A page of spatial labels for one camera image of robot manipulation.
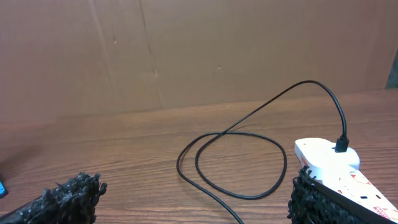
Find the cardboard wall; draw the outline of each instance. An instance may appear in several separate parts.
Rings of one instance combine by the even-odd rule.
[[[384,88],[398,1],[0,1],[0,123]],[[287,97],[321,93],[301,87]]]

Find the black fuzzy object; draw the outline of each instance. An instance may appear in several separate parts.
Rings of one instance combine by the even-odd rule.
[[[289,201],[289,215],[293,224],[365,224],[350,212],[332,202],[316,190],[311,183],[308,167],[299,171],[293,179],[292,199]]]
[[[95,206],[106,192],[100,175],[83,172],[38,199],[0,217],[0,224],[92,224]]]

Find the cable plug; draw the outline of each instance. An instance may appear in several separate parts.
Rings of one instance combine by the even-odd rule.
[[[340,136],[336,141],[335,152],[346,152],[348,148],[349,140],[345,136]]]

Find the wooden table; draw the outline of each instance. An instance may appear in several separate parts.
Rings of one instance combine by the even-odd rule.
[[[240,200],[204,184],[194,165],[198,146],[185,157],[183,172],[224,200],[246,223],[289,223],[287,203],[292,179],[300,169],[294,141],[307,137],[335,141],[341,134],[333,102],[326,93],[320,95],[277,100],[239,125],[240,131],[269,136],[285,147],[287,173],[269,197]],[[350,146],[361,158],[361,171],[398,206],[398,91],[351,93],[338,99],[348,121]],[[84,171],[99,172],[108,183],[96,209],[99,224],[235,223],[217,202],[177,174],[175,161],[191,140],[228,127],[262,103],[2,124],[0,171],[9,195],[0,199],[0,214]],[[210,180],[246,195],[274,185],[282,166],[275,145],[243,136],[221,138],[200,159]]]

